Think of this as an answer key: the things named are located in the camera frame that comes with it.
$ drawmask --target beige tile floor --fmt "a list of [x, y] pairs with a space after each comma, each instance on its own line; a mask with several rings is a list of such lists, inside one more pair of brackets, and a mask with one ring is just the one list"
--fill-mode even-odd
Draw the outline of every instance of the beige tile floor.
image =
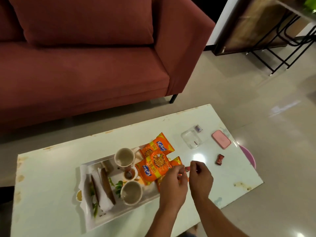
[[[279, 48], [280, 55], [291, 47]], [[275, 58], [265, 56], [271, 63]], [[252, 54], [202, 54], [184, 92], [23, 128], [0, 136], [0, 186], [13, 185], [17, 154], [211, 103], [255, 156], [264, 184], [223, 209], [250, 236], [316, 236], [316, 45], [287, 71]], [[205, 236], [201, 226], [199, 236]]]

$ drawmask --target sofa armrest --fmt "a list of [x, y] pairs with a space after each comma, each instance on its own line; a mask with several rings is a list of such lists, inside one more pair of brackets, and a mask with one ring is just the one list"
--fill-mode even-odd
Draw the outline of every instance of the sofa armrest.
[[155, 50], [170, 76], [166, 96], [181, 93], [215, 27], [191, 0], [154, 0]]

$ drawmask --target pink container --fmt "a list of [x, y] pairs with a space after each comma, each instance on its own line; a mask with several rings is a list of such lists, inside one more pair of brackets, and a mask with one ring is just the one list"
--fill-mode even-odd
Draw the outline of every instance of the pink container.
[[249, 162], [251, 163], [251, 165], [256, 168], [256, 161], [255, 158], [253, 157], [253, 155], [250, 153], [250, 151], [248, 151], [248, 149], [246, 147], [243, 147], [242, 145], [239, 145], [240, 149], [243, 151], [243, 153], [245, 154], [245, 156], [247, 157], [247, 159], [249, 160]]

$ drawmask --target white serving tray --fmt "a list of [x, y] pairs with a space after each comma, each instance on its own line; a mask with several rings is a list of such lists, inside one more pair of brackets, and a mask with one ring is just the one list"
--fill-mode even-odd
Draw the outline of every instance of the white serving tray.
[[[143, 156], [139, 151], [135, 153], [135, 163], [143, 160]], [[113, 208], [106, 213], [103, 213], [101, 210], [98, 211], [96, 217], [93, 215], [92, 208], [92, 198], [90, 195], [90, 182], [91, 182], [91, 173], [94, 170], [98, 170], [98, 168], [103, 168], [102, 163], [107, 167], [107, 175], [110, 180], [110, 185], [113, 191], [113, 195], [115, 197], [116, 204]], [[82, 164], [80, 166], [80, 176], [81, 180], [79, 183], [79, 191], [81, 191], [82, 201], [80, 203], [80, 207], [84, 212], [86, 230], [90, 231], [100, 225], [108, 223], [109, 221], [122, 216], [123, 214], [136, 209], [137, 207], [152, 201], [159, 197], [159, 192], [156, 186], [156, 183], [153, 182], [150, 185], [144, 185], [143, 180], [138, 175], [135, 181], [138, 181], [143, 187], [143, 196], [139, 203], [134, 206], [128, 206], [123, 203], [123, 200], [119, 198], [119, 195], [116, 194], [117, 189], [115, 188], [119, 181], [123, 181], [126, 183], [128, 180], [124, 178], [124, 172], [119, 169], [119, 167], [114, 162], [114, 155], [110, 155], [101, 159], [93, 160], [88, 163]]]

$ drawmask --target white table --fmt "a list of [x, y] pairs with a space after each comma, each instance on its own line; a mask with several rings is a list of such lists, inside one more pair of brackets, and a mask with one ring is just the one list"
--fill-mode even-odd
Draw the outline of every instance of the white table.
[[[199, 124], [210, 138], [191, 150], [180, 134]], [[222, 130], [232, 144], [222, 150], [211, 133]], [[133, 148], [163, 132], [185, 166], [204, 161], [214, 176], [210, 199], [222, 208], [263, 183], [210, 104], [148, 121], [61, 143], [18, 156], [11, 236], [144, 236], [159, 206], [159, 198], [90, 232], [76, 201], [82, 163]], [[215, 165], [218, 154], [225, 156]], [[200, 222], [190, 191], [181, 208], [172, 236]]]

